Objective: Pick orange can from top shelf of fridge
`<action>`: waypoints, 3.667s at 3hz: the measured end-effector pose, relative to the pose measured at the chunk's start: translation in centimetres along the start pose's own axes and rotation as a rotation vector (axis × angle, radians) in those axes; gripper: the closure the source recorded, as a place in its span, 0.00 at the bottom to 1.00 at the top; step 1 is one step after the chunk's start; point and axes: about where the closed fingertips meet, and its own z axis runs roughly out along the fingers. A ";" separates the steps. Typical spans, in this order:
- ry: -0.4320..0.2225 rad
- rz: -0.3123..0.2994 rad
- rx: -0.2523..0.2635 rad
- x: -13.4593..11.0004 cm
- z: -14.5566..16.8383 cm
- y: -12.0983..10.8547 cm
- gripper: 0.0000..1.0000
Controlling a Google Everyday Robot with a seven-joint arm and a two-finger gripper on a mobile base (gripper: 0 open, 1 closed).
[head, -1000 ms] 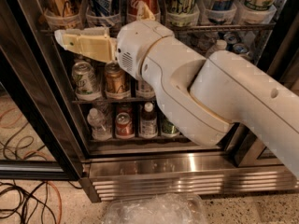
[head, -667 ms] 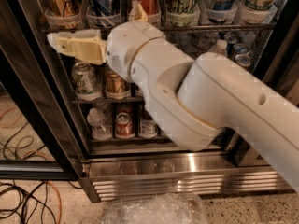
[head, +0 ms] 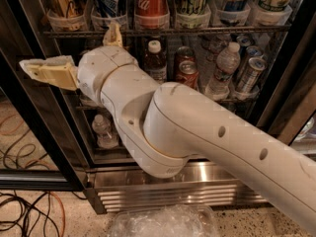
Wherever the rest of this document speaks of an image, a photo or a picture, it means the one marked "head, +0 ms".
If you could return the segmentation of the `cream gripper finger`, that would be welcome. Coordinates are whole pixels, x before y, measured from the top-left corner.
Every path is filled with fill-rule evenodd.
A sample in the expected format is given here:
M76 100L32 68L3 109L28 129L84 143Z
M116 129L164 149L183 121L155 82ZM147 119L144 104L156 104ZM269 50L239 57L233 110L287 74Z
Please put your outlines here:
M22 60L19 64L33 80L64 90L75 91L79 88L77 67L70 55Z
M122 47L122 36L120 33L120 24L112 22L103 38L103 45Z

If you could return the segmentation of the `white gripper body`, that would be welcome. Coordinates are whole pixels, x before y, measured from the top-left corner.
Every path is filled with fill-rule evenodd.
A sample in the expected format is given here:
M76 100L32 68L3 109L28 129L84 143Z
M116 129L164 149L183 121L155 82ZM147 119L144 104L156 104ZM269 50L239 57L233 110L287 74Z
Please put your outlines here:
M130 64L137 65L138 62L122 47L105 45L90 50L79 61L79 89L99 105L101 89L107 77L119 67Z

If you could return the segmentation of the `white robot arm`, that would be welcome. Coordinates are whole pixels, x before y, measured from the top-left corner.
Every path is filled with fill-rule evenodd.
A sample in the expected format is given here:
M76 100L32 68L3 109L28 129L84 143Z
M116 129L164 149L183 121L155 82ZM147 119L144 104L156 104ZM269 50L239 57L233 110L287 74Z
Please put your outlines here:
M171 178L198 154L223 167L316 235L316 162L180 83L157 83L112 23L102 46L20 63L34 80L80 90L112 115L123 145L146 173Z

